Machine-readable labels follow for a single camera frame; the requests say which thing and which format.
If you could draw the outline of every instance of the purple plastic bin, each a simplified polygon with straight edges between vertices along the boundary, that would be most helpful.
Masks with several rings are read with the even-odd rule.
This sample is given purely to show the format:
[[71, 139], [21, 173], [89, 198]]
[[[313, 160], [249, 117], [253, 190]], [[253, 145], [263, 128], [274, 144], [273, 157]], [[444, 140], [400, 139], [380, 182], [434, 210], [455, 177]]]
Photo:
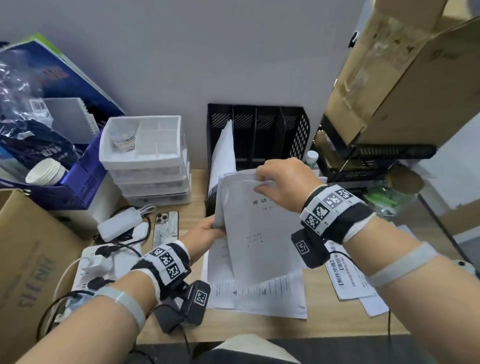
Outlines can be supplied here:
[[35, 186], [0, 179], [0, 189], [20, 188], [45, 210], [87, 210], [107, 171], [98, 160], [101, 133], [58, 186]]

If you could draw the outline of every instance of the gray elastic band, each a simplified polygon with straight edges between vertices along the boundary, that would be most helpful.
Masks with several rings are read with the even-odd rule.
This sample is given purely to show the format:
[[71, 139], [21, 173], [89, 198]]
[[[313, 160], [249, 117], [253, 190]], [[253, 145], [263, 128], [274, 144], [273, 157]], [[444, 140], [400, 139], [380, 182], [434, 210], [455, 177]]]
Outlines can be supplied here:
[[371, 277], [365, 277], [372, 287], [381, 287], [414, 271], [439, 255], [428, 243], [423, 242], [417, 249], [401, 257], [395, 263], [378, 271]]
[[100, 288], [95, 296], [106, 296], [110, 297], [111, 299], [115, 300], [117, 303], [124, 306], [127, 310], [130, 311], [133, 318], [137, 321], [139, 331], [145, 326], [145, 314], [140, 305], [137, 301], [135, 301], [132, 297], [130, 297], [125, 292], [117, 290], [113, 287], [102, 287]]

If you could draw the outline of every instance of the wooden desk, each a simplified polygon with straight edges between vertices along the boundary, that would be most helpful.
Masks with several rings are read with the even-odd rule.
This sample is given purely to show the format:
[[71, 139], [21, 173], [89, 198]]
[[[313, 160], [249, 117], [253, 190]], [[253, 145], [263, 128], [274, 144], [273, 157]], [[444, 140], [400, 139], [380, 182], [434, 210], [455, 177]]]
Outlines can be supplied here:
[[[182, 236], [199, 219], [204, 217], [207, 173], [205, 170], [192, 171], [192, 203], [183, 206], [165, 206], [164, 211], [178, 210]], [[421, 201], [412, 203], [395, 219], [396, 225], [408, 225], [415, 236], [429, 242], [438, 252], [451, 259], [462, 259], [452, 242], [440, 229], [437, 222]], [[151, 249], [151, 242], [145, 244], [145, 252]], [[188, 282], [200, 279], [203, 260], [192, 267]], [[187, 330], [189, 341], [224, 341], [238, 334], [253, 333], [266, 339], [277, 338], [318, 338], [341, 336], [368, 336], [387, 334], [387, 314], [370, 318], [359, 300], [337, 299], [335, 290], [325, 267], [304, 269], [305, 296], [308, 319], [293, 319], [251, 315], [223, 310], [207, 310], [201, 326]], [[392, 315], [392, 334], [408, 333]], [[137, 339], [138, 344], [183, 342], [181, 334], [168, 336], [160, 330], [154, 317], [150, 317]]]

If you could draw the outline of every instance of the power strip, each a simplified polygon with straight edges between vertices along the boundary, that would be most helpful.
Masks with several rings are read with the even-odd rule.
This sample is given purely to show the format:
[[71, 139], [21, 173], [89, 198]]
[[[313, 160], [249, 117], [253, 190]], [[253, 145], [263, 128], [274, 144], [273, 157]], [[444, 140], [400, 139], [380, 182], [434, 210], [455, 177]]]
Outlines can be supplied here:
[[[115, 244], [102, 244], [102, 245], [94, 245], [85, 248], [82, 252], [82, 256], [80, 261], [78, 262], [77, 273], [75, 274], [75, 279], [73, 280], [72, 291], [83, 290], [83, 291], [90, 291], [87, 287], [88, 282], [92, 279], [97, 277], [103, 277], [104, 279], [111, 279], [111, 280], [118, 280], [127, 274], [130, 271], [130, 268], [138, 261], [139, 257], [132, 252], [130, 249], [127, 248], [120, 248], [117, 252], [112, 253], [110, 257], [104, 258], [107, 259], [111, 263], [111, 269], [104, 273], [99, 274], [98, 269], [95, 272], [94, 269], [90, 271], [85, 271], [84, 268], [89, 267], [92, 263], [93, 259], [98, 259], [102, 257], [101, 255], [95, 255], [97, 249], [101, 246], [114, 246]], [[131, 245], [133, 249], [142, 253], [142, 244], [137, 243]], [[73, 299], [70, 298], [67, 300], [65, 305], [65, 310], [63, 314], [57, 315], [55, 318], [55, 322], [59, 323], [66, 319], [75, 309], [80, 307], [82, 304], [90, 300], [91, 296], [82, 296], [81, 299]]]

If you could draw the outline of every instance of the phone case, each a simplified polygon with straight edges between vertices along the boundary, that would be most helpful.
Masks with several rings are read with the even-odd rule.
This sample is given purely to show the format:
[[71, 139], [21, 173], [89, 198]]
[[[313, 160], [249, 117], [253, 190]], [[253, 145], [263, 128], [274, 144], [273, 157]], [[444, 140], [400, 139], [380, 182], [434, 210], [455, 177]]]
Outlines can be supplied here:
[[179, 212], [160, 212], [155, 216], [153, 249], [162, 244], [172, 243], [179, 238]]

